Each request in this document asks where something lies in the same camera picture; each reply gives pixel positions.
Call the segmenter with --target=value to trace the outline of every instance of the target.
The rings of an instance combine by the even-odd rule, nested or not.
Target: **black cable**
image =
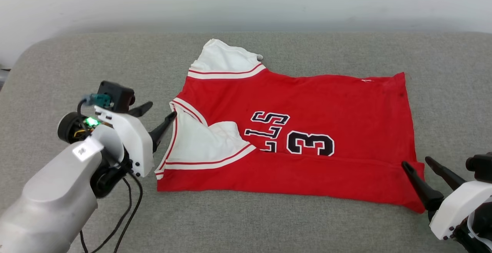
[[[142,188],[142,184],[140,183],[140,181],[138,181],[138,179],[131,173],[131,171],[128,171],[128,174],[135,180],[135,182],[137,182],[138,189],[140,190],[140,195],[138,196],[138,200],[137,200],[137,204],[135,205],[135,209],[133,209],[133,211],[130,215],[130,218],[126,222],[125,228],[123,228],[123,231],[121,232],[120,238],[118,239],[118,242],[116,243],[115,250],[113,251],[113,253],[116,253],[118,251],[118,247],[120,247],[120,243],[121,243],[121,240],[123,239],[123,236],[125,235],[126,229],[130,225],[130,222],[133,219],[133,217],[135,216],[135,213],[137,212],[138,207],[140,206],[140,202],[142,201],[142,197],[144,195],[144,189]]]
[[[87,250],[86,243],[84,242],[84,234],[82,233],[82,230],[80,230],[80,242],[82,243],[82,248],[84,249],[84,253],[89,253]]]
[[[116,227],[111,232],[111,234],[109,234],[109,236],[102,242],[102,244],[100,246],[98,246],[94,251],[92,251],[92,253],[99,251],[116,234],[116,232],[118,231],[118,229],[121,226],[121,223],[123,223],[123,220],[125,219],[126,215],[128,215],[128,213],[130,212],[130,209],[131,209],[131,187],[125,178],[123,178],[123,181],[126,184],[126,186],[128,187],[128,197],[130,198],[130,204],[128,205],[128,208],[126,209],[125,213],[120,217],[120,220],[116,224]],[[82,244],[82,248],[84,248],[84,253],[88,253],[88,251],[86,250],[87,247],[86,247],[86,243],[84,241],[84,236],[82,234],[82,231],[80,232],[80,243]]]
[[[87,102],[87,100],[86,99],[82,99],[79,102],[79,104],[77,105],[77,115],[79,117],[80,124],[82,125],[82,128],[85,130],[86,137],[88,137],[88,136],[91,135],[91,132],[89,132],[89,130],[87,129],[87,126],[84,123],[84,119],[82,118],[82,113],[81,113],[82,104],[84,104],[85,102]]]

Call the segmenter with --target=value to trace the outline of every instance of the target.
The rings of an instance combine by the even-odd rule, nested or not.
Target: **jersey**
[[[221,147],[219,151],[228,161],[219,162],[203,146],[200,150],[188,147],[199,142],[187,144],[187,138],[182,137],[179,143],[186,149],[169,150],[156,170],[158,190],[328,195],[424,210],[401,168],[401,162],[407,161],[423,176],[424,165],[415,155],[403,73],[393,77],[294,78],[269,71],[258,57],[244,48],[209,41],[189,69],[182,92],[171,102],[172,108],[199,125],[211,127],[207,128],[211,133],[217,123],[235,123],[241,141],[254,149],[246,154],[247,149],[239,152],[231,145]],[[209,135],[206,140],[216,139],[216,134]],[[169,161],[181,151],[206,157]],[[184,169],[187,162],[192,164]],[[208,167],[208,162],[214,162],[214,167]],[[250,168],[254,172],[248,170],[250,165],[256,166]],[[214,181],[215,185],[192,180],[198,175],[214,178],[207,183]]]

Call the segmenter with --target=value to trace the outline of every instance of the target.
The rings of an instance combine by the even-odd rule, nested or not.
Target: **jersey number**
[[[290,119],[289,115],[283,113],[266,113],[263,111],[257,111],[251,117],[252,122],[259,123],[272,123],[274,125],[286,125]],[[261,149],[262,151],[277,152],[277,142],[274,141],[278,138],[282,127],[270,126],[269,132],[260,132],[253,129],[246,129],[244,131],[245,136],[262,136],[271,139],[265,141],[267,149]],[[303,147],[316,148],[318,144],[318,155],[331,156],[334,153],[334,141],[328,135],[322,134],[308,134],[298,131],[291,131],[287,135],[287,150],[293,154],[302,154]]]

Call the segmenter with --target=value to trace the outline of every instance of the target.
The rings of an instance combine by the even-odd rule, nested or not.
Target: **red stripe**
[[[169,155],[173,151],[173,146],[174,146],[174,142],[176,141],[176,136],[177,135],[178,135],[178,117],[176,116],[176,118],[174,119],[174,137],[173,137],[173,141],[171,142],[171,146],[169,148],[169,152],[167,152],[167,155],[164,158],[164,162],[162,163],[162,166],[159,167],[159,169],[162,169],[164,167],[164,165],[166,164],[167,158],[169,158]]]
[[[181,104],[181,103],[179,103],[179,102],[177,102],[177,101],[174,101],[174,100],[173,100],[172,102],[173,102],[173,103],[175,103],[175,104],[178,104],[179,106],[181,106],[181,107],[185,108],[186,110],[188,110],[190,113],[192,113],[192,114],[195,116],[195,118],[196,118],[196,119],[197,119],[200,123],[202,123],[202,124],[203,124],[203,122],[202,122],[202,120],[200,119],[200,117],[199,117],[199,116],[197,116],[197,115],[196,115],[196,113],[194,113],[192,110],[188,109],[186,106],[184,106],[183,104]]]
[[[198,74],[244,74],[244,73],[252,72],[253,70],[255,70],[260,65],[262,65],[262,63],[257,64],[257,66],[255,66],[252,70],[243,71],[243,72],[202,72],[202,71],[196,71],[196,70],[192,70],[192,69],[190,69],[190,72],[198,73]]]
[[[186,164],[186,165],[195,165],[195,164],[216,164],[216,163],[220,163],[220,162],[224,162],[226,160],[229,160],[237,155],[239,155],[241,152],[243,152],[244,150],[246,150],[246,148],[250,147],[252,144],[248,144],[246,146],[244,146],[243,149],[239,150],[236,154],[230,156],[230,157],[227,157],[225,159],[222,159],[220,161],[215,161],[215,162],[199,162],[199,163],[187,163],[187,162],[168,162],[167,164]]]

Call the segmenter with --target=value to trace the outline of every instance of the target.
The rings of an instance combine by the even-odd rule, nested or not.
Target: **gray couch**
[[[356,77],[407,73],[418,160],[431,155],[467,180],[464,161],[492,151],[492,35],[483,33],[88,34],[43,41],[18,60],[0,92],[0,211],[66,144],[60,118],[100,81],[132,87],[154,107],[148,129],[169,112],[189,65],[210,38],[264,55],[290,76]],[[162,159],[169,135],[155,154]],[[450,188],[426,168],[428,183]],[[144,197],[119,252],[464,252],[439,241],[426,215],[399,206],[316,196],[248,192],[156,192]],[[137,197],[134,185],[133,197]],[[89,250],[113,229],[128,204],[119,183],[84,227]],[[100,252],[112,252],[116,239]],[[77,238],[70,252],[81,252]]]

